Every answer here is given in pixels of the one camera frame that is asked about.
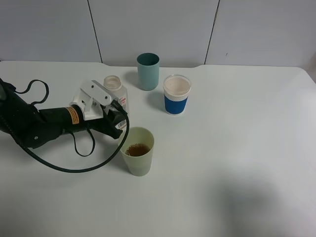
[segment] teal cup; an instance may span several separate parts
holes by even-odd
[[[159,82],[159,57],[154,53],[143,53],[137,57],[138,78],[143,90],[153,90]]]

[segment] cup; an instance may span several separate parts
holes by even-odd
[[[167,113],[179,115],[184,111],[191,90],[191,82],[182,75],[171,75],[163,82],[164,106]]]
[[[137,57],[137,69],[143,90],[153,90],[159,81],[159,57],[154,53],[143,53]]]
[[[118,139],[118,143],[120,144],[123,137],[125,135],[125,131],[121,134]],[[127,149],[131,145],[135,144],[143,144],[148,146],[150,149],[146,154],[139,157],[132,157],[126,154]],[[153,158],[154,151],[154,136],[152,133],[143,128],[143,127],[132,127],[129,129],[129,133],[126,141],[124,142],[122,148],[120,149],[122,152],[124,161],[129,169],[129,171],[135,176],[144,176],[150,170]]]

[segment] white table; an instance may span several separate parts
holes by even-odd
[[[164,111],[162,82],[192,80],[185,113]],[[299,68],[161,68],[158,87],[138,88],[137,69],[100,63],[0,62],[0,78],[23,91],[49,84],[42,108],[64,107],[84,79],[119,76],[131,126],[155,136],[152,169],[126,171],[121,156],[93,172],[43,166],[0,134],[1,236],[6,237],[314,237],[316,86]],[[22,98],[44,96],[34,84]],[[117,141],[98,135],[95,152],[76,155],[70,135],[35,150],[67,168],[100,163]],[[77,135],[88,152],[87,134]]]

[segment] black strap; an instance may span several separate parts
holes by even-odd
[[[44,82],[44,81],[42,81],[42,80],[32,80],[32,81],[29,83],[28,88],[26,88],[25,91],[23,91],[23,92],[17,92],[16,90],[14,91],[14,92],[17,93],[17,94],[25,94],[25,93],[27,93],[27,92],[30,91],[31,86],[32,86],[32,84],[33,84],[35,81],[39,81],[39,82],[42,82],[42,83],[44,84],[44,86],[45,86],[45,88],[46,88],[46,94],[45,94],[44,98],[43,98],[41,101],[34,101],[34,102],[32,102],[32,103],[31,103],[32,106],[34,106],[34,105],[36,105],[36,104],[42,104],[42,103],[44,103],[44,102],[47,100],[48,95],[49,95],[49,88],[48,88],[48,85],[46,84],[46,82]]]
[[[77,150],[77,145],[76,145],[76,138],[75,138],[75,136],[74,136],[74,134],[73,134],[72,132],[69,132],[69,133],[72,135],[72,137],[74,138],[75,151],[76,151],[76,153],[77,153],[79,156],[81,156],[81,157],[88,157],[89,155],[91,155],[91,154],[93,153],[94,148],[95,148],[95,140],[94,140],[94,137],[93,137],[93,135],[92,135],[90,129],[89,129],[88,127],[86,127],[85,129],[86,129],[87,132],[90,134],[91,139],[92,139],[92,150],[91,150],[91,152],[90,152],[88,155],[81,155],[81,154],[78,152],[78,150]]]

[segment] white wall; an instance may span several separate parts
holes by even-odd
[[[207,64],[307,67],[316,0],[221,0]]]
[[[0,60],[101,62],[86,0],[0,0]]]
[[[90,0],[103,62],[136,65],[153,52],[162,66],[204,64],[218,0]]]

